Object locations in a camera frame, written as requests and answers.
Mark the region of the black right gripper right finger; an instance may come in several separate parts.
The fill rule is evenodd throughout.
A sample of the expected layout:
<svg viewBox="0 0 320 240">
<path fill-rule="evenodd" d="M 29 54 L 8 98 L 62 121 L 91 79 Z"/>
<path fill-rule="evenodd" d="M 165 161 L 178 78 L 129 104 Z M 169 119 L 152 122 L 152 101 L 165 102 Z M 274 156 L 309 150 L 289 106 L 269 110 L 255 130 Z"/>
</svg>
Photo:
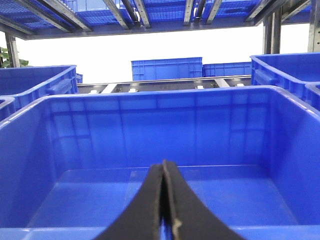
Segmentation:
<svg viewBox="0 0 320 240">
<path fill-rule="evenodd" d="M 170 240 L 242 240 L 194 193 L 173 161 L 162 162 L 168 203 L 166 230 Z"/>
</svg>

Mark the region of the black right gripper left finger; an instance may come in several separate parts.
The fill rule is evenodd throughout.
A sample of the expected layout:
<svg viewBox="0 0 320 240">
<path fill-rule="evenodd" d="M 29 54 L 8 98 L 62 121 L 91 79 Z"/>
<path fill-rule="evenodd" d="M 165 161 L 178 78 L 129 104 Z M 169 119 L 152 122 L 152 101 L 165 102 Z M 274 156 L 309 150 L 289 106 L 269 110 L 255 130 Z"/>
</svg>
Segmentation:
<svg viewBox="0 0 320 240">
<path fill-rule="evenodd" d="M 96 240 L 158 240 L 164 169 L 151 165 L 138 192 L 118 218 Z"/>
</svg>

